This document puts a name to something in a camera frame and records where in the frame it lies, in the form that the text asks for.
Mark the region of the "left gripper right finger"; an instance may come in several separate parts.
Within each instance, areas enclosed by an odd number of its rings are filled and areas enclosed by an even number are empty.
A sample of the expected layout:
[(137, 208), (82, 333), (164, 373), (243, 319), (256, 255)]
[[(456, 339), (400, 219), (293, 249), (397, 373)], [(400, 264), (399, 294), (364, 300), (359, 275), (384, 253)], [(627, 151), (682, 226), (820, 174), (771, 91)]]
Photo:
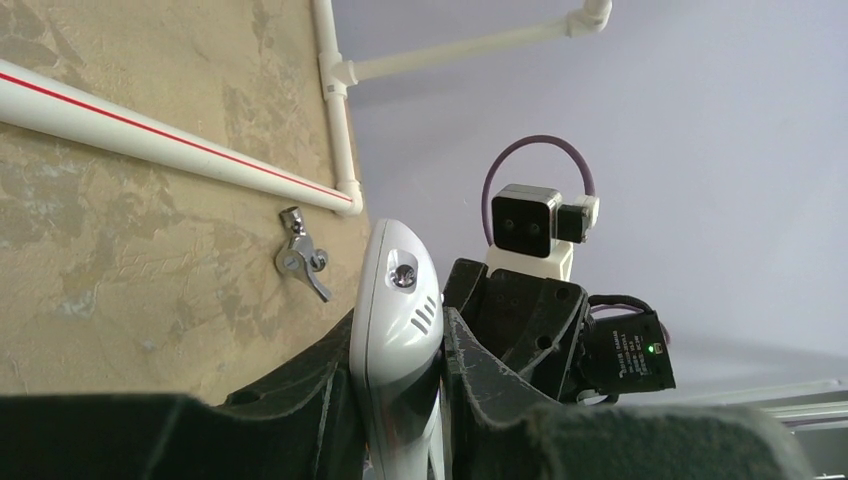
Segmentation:
[(746, 407), (555, 402), (444, 311), (451, 479), (812, 479), (777, 420)]

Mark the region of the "white remote control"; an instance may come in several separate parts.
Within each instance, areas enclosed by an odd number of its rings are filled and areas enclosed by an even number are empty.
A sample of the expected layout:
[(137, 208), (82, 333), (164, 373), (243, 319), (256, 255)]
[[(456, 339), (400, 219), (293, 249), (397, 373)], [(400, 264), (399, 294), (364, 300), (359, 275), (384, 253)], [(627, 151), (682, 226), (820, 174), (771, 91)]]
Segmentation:
[(422, 240), (381, 219), (365, 252), (349, 368), (379, 479), (446, 476), (441, 416), (444, 320), (437, 272)]

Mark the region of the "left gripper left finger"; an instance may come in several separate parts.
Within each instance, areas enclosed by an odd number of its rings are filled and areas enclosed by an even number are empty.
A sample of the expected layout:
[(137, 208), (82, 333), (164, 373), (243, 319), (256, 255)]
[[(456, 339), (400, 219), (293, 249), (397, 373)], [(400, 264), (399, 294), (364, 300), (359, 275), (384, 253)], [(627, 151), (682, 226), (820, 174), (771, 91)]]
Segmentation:
[(5, 479), (359, 479), (352, 320), (218, 406), (183, 393), (3, 396)]

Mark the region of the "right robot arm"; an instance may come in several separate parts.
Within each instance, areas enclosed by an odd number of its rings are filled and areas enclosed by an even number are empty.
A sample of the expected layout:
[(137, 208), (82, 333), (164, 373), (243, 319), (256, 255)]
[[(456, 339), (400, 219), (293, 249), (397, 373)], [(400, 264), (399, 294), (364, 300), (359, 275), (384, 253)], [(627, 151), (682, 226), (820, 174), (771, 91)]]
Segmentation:
[(668, 332), (638, 298), (458, 259), (443, 300), (489, 353), (560, 403), (676, 386)]

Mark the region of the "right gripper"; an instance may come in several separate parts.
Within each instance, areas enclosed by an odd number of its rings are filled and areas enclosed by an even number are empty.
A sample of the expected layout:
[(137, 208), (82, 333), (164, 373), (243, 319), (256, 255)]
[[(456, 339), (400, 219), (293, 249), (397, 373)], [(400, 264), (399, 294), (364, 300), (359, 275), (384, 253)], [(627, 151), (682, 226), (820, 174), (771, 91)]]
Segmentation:
[(459, 258), (443, 289), (443, 305), (464, 318), (477, 341), (537, 390), (564, 401), (588, 294), (577, 284), (496, 270)]

